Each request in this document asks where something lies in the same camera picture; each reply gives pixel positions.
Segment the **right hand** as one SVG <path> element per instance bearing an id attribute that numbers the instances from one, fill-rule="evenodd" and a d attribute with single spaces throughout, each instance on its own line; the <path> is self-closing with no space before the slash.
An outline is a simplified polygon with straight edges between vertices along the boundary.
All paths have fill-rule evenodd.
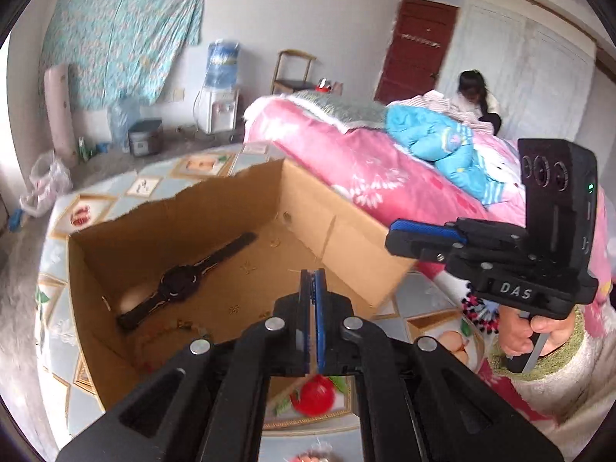
<path id="1" fill-rule="evenodd" d="M 564 320 L 544 316 L 534 316 L 527 320 L 519 315 L 518 310 L 501 306 L 499 315 L 499 345 L 503 353 L 510 357 L 531 353 L 534 349 L 534 343 L 531 342 L 534 333 L 548 335 L 540 353 L 541 356 L 546 356 L 564 345 L 572 336 L 575 327 L 574 312 Z"/>

